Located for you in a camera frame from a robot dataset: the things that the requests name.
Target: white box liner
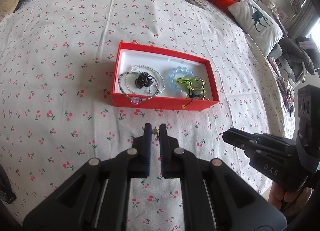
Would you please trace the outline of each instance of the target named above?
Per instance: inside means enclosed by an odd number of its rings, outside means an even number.
[[[188,70],[191,69],[194,75],[201,77],[206,82],[204,87],[206,91],[205,97],[206,99],[212,100],[211,86],[208,79],[206,66],[204,64],[186,60],[186,59],[177,58],[177,57],[166,56],[166,55],[150,53],[150,52],[129,50],[129,49],[121,49],[119,59],[120,59],[120,63],[118,64],[116,79],[118,79],[122,73],[129,71],[131,67],[134,65],[136,66],[145,65],[148,67],[152,67],[157,72],[159,72],[162,75],[164,82],[166,84],[167,75],[172,68],[176,68],[180,66],[180,67],[186,67]],[[145,68],[139,68],[135,70],[135,72],[140,72],[140,71],[148,72],[152,76],[154,76],[158,80],[160,84],[160,88],[162,88],[161,79],[157,74]],[[184,76],[184,75],[178,73],[175,77],[175,80],[180,76]],[[137,78],[138,78],[137,75],[128,75],[127,83],[130,89],[140,95],[150,95],[148,88],[143,87],[142,89],[138,89],[136,87],[134,82]],[[127,94],[130,94],[127,87],[125,86],[125,76],[121,78],[121,86]],[[118,85],[118,80],[116,80],[115,93],[121,93]],[[162,92],[157,96],[179,98],[177,93],[173,92],[167,84],[165,86],[164,92]]]

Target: human hand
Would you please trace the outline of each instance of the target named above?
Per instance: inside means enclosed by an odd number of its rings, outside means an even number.
[[[301,195],[298,197],[297,201],[288,209],[288,215],[298,214],[303,207],[306,205],[307,201],[311,196],[312,189],[305,188]],[[285,191],[282,187],[280,187],[277,183],[273,182],[271,186],[271,191],[269,195],[268,202],[275,206],[278,210],[281,209],[281,201],[285,202],[293,202],[297,196],[300,194],[300,191],[291,192]]]
[[[293,202],[296,197],[299,195],[298,192],[285,191],[282,187],[280,187],[277,183],[273,182],[271,186],[271,191],[269,195],[268,202],[275,206],[277,209],[281,208],[281,201],[285,202]]]

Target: bedsheet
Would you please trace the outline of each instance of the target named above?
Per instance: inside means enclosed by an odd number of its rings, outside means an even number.
[[[91,157],[129,148],[146,122],[199,158],[221,158],[257,192],[270,180],[223,142],[236,127],[290,137],[268,63],[254,42],[220,13],[185,0],[33,0],[0,23],[0,164],[20,222]],[[220,102],[203,111],[111,106],[119,42],[146,44],[209,59]],[[152,141],[148,179],[131,183],[128,230],[184,229],[178,179],[161,175]]]

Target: small charm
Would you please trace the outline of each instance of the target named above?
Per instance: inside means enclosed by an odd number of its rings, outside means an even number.
[[[153,135],[157,135],[157,137],[156,137],[156,139],[155,139],[156,142],[159,141],[159,139],[160,139],[159,129],[160,129],[159,126],[156,126],[156,127],[154,127],[154,128],[152,129],[152,134],[153,134]]]
[[[134,104],[134,105],[140,104],[140,98],[139,97],[135,96],[135,97],[130,98],[130,100],[131,100],[131,103]]]
[[[187,99],[187,98],[188,98],[187,92],[184,92],[184,91],[182,91],[182,92],[179,94],[179,96],[180,96],[180,98],[182,98],[182,99]]]

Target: deer print pillow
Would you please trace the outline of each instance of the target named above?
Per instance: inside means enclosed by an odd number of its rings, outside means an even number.
[[[228,7],[240,27],[249,34],[264,57],[283,38],[279,25],[253,0],[237,2]]]

